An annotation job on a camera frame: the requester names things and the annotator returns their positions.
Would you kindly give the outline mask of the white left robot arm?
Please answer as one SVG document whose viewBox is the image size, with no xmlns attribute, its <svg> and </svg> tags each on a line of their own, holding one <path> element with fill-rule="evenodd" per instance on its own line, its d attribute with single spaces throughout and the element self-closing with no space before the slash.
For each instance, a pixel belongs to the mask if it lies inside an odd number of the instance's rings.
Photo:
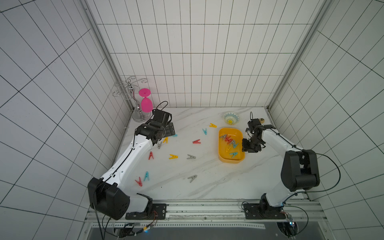
<svg viewBox="0 0 384 240">
<path fill-rule="evenodd" d="M 127 214 L 149 218 L 153 214 L 153 199 L 129 190 L 128 179 L 139 160 L 150 153 L 165 137 L 175 135 L 172 114 L 154 109 L 153 116 L 135 129 L 133 140 L 115 164 L 100 177 L 88 183 L 91 208 L 114 220 Z"/>
</svg>

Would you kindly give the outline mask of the grey clothespin front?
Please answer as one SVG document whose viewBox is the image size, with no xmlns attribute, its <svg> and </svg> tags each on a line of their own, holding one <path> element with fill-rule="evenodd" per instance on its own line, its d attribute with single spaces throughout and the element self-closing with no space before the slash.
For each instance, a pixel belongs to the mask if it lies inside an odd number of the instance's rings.
<svg viewBox="0 0 384 240">
<path fill-rule="evenodd" d="M 197 178 L 197 175 L 193 175 L 188 177 L 188 180 L 190 181 L 190 183 L 192 183 L 196 178 Z"/>
</svg>

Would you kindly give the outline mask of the yellow storage box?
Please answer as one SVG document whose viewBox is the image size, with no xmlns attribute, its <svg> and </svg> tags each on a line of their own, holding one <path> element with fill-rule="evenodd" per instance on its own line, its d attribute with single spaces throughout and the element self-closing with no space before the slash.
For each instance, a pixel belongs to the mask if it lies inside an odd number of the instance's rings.
<svg viewBox="0 0 384 240">
<path fill-rule="evenodd" d="M 238 164 L 245 159 L 242 151 L 243 134 L 235 128 L 221 128 L 219 130 L 218 155 L 220 161 Z"/>
</svg>

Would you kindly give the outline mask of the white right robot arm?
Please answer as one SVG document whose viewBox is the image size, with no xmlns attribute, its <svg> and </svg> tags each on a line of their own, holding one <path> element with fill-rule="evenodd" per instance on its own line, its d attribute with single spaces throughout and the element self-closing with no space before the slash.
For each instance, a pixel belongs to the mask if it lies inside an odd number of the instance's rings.
<svg viewBox="0 0 384 240">
<path fill-rule="evenodd" d="M 318 158 L 314 151 L 300 149 L 277 132 L 274 126 L 263 125 L 259 119 L 248 121 L 246 132 L 250 138 L 242 140 L 243 152 L 258 153 L 269 144 L 283 158 L 281 180 L 262 195 L 260 213 L 278 211 L 299 190 L 310 190 L 320 184 Z"/>
</svg>

